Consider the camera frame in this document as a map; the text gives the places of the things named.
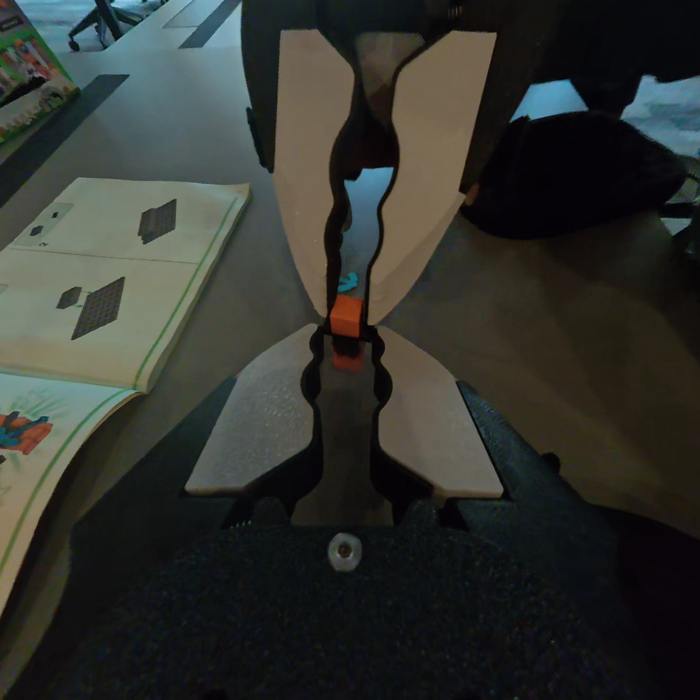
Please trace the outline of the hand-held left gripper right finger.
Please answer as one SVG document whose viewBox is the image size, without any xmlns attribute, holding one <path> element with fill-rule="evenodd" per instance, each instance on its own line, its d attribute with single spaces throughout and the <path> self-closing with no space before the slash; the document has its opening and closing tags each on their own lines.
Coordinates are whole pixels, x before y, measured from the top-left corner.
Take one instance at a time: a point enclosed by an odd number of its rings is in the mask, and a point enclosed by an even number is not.
<svg viewBox="0 0 700 700">
<path fill-rule="evenodd" d="M 504 486 L 455 377 L 395 331 L 375 332 L 375 488 L 391 502 L 500 499 Z"/>
</svg>

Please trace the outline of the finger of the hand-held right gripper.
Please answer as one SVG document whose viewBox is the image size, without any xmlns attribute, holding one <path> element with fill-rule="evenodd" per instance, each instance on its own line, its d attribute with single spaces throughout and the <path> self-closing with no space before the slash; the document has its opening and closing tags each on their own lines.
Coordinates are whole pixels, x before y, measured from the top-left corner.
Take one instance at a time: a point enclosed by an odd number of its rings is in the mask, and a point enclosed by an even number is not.
<svg viewBox="0 0 700 700">
<path fill-rule="evenodd" d="M 402 65 L 391 125 L 398 166 L 379 210 L 367 323 L 382 321 L 424 271 L 463 203 L 463 171 L 497 34 L 451 31 Z"/>
<path fill-rule="evenodd" d="M 281 32 L 273 182 L 295 267 L 321 316 L 328 313 L 325 233 L 335 204 L 330 161 L 353 91 L 353 68 L 320 31 Z"/>
</svg>

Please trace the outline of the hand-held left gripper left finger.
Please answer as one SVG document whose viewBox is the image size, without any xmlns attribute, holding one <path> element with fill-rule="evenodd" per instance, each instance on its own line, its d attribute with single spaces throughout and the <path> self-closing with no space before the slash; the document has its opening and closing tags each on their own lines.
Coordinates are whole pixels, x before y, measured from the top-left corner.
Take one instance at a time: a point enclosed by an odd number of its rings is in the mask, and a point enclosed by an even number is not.
<svg viewBox="0 0 700 700">
<path fill-rule="evenodd" d="M 323 474 L 325 333 L 305 326 L 239 374 L 185 490 L 199 497 L 303 498 Z"/>
</svg>

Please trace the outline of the white instruction booklet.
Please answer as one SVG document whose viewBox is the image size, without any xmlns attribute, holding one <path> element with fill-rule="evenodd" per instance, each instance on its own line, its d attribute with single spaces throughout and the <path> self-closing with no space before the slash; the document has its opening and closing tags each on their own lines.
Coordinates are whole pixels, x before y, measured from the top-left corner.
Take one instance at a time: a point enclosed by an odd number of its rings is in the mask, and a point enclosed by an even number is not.
<svg viewBox="0 0 700 700">
<path fill-rule="evenodd" d="M 86 440 L 149 393 L 250 185 L 78 178 L 1 251 L 1 611 Z"/>
</svg>

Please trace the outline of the green toy brick box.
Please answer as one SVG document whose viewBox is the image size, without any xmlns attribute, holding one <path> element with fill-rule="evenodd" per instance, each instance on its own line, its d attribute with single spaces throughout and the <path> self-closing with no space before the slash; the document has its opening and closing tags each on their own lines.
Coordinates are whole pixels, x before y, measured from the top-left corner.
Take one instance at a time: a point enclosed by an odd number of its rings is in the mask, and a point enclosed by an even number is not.
<svg viewBox="0 0 700 700">
<path fill-rule="evenodd" d="M 80 92 L 16 1 L 1 2 L 1 145 Z"/>
</svg>

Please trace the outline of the black office chair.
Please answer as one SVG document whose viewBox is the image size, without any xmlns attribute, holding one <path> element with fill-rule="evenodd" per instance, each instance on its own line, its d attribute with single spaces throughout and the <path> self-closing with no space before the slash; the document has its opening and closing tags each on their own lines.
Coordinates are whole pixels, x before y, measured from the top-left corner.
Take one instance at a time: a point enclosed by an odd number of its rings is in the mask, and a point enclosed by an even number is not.
<svg viewBox="0 0 700 700">
<path fill-rule="evenodd" d="M 71 53 L 109 49 L 168 1 L 88 1 L 89 11 L 67 34 Z"/>
</svg>

